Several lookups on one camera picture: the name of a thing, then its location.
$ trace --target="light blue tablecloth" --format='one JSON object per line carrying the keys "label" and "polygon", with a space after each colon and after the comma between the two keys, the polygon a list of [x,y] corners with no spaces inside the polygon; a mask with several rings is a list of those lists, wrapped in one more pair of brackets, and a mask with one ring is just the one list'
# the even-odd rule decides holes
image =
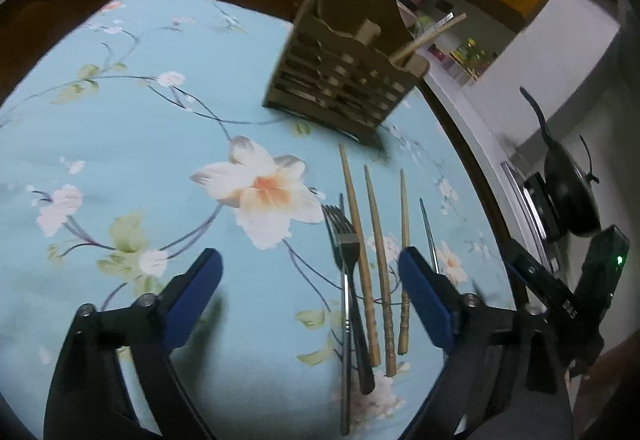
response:
{"label": "light blue tablecloth", "polygon": [[[345,192],[338,143],[367,238],[364,163],[371,172],[396,341],[400,168],[411,243],[426,254],[422,197],[440,263],[460,292],[513,308],[476,192],[419,92],[380,130],[386,153],[261,107],[289,29],[213,0],[114,0],[1,107],[0,392],[36,435],[78,306],[130,305],[215,247],[222,283],[190,343],[173,354],[213,432],[221,440],[339,438],[340,345],[331,333],[339,276],[324,223],[314,224],[320,202]],[[376,319],[383,341],[380,305]],[[413,311],[394,378],[384,376],[380,347],[375,392],[354,396],[354,438],[397,438],[442,367]],[[156,429],[127,352],[120,358],[142,423]]]}

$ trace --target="fork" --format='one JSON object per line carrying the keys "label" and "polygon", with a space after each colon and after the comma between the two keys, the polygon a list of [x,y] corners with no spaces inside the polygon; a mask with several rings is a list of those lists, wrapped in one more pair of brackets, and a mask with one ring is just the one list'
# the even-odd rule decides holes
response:
{"label": "fork", "polygon": [[340,209],[332,205],[323,205],[322,211],[327,221],[327,227],[331,227],[334,230],[335,238],[331,232],[329,232],[329,236],[334,249],[335,263],[338,268],[341,269],[344,282],[347,285],[347,290],[345,291],[345,299],[347,300],[345,310],[348,310],[346,315],[349,316],[350,328],[353,329],[353,343],[358,361],[360,391],[363,394],[369,394],[375,388],[375,381],[369,360],[369,350],[362,326],[362,318],[360,317],[356,288],[353,282],[353,269],[360,254],[360,240],[353,225],[347,220]]}

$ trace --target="screw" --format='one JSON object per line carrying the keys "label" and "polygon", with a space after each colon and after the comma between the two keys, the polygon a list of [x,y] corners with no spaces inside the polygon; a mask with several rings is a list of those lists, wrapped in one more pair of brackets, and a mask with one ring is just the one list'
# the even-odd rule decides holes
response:
{"label": "screw", "polygon": [[151,306],[155,302],[156,302],[156,294],[153,294],[150,292],[141,295],[137,301],[137,303],[143,307]]}
{"label": "screw", "polygon": [[78,315],[82,317],[90,316],[94,312],[95,312],[95,306],[92,305],[91,303],[85,303],[78,309]]}
{"label": "screw", "polygon": [[540,308],[537,305],[534,305],[533,303],[527,303],[524,306],[524,309],[530,314],[530,315],[540,315],[543,313],[543,309]]}
{"label": "screw", "polygon": [[463,297],[463,303],[466,306],[470,306],[472,308],[475,308],[476,306],[480,306],[480,304],[482,303],[482,301],[476,294],[465,294],[462,297]]}

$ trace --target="pan handle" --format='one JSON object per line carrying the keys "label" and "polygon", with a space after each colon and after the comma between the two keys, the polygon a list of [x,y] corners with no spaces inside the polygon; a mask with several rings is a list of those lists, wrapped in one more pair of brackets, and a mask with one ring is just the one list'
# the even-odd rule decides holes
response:
{"label": "pan handle", "polygon": [[533,111],[536,113],[536,116],[538,117],[538,122],[540,124],[540,132],[542,133],[542,139],[545,141],[546,146],[548,147],[556,146],[556,141],[551,136],[551,134],[549,133],[549,128],[546,126],[545,114],[542,113],[542,109],[540,109],[540,105],[537,103],[535,99],[533,99],[531,94],[527,92],[524,86],[520,87],[520,93],[527,100],[527,102],[529,102],[529,104],[531,105],[531,108],[533,108]]}

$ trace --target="blue gripper pad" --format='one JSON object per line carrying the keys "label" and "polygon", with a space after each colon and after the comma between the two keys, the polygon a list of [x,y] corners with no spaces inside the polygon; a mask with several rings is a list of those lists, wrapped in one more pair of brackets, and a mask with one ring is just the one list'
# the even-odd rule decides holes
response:
{"label": "blue gripper pad", "polygon": [[222,279],[222,257],[215,249],[204,249],[189,270],[175,276],[162,290],[166,308],[162,347],[170,353],[184,346],[200,314]]}
{"label": "blue gripper pad", "polygon": [[460,294],[446,276],[433,272],[415,247],[400,253],[398,271],[431,342],[450,354],[458,332]]}

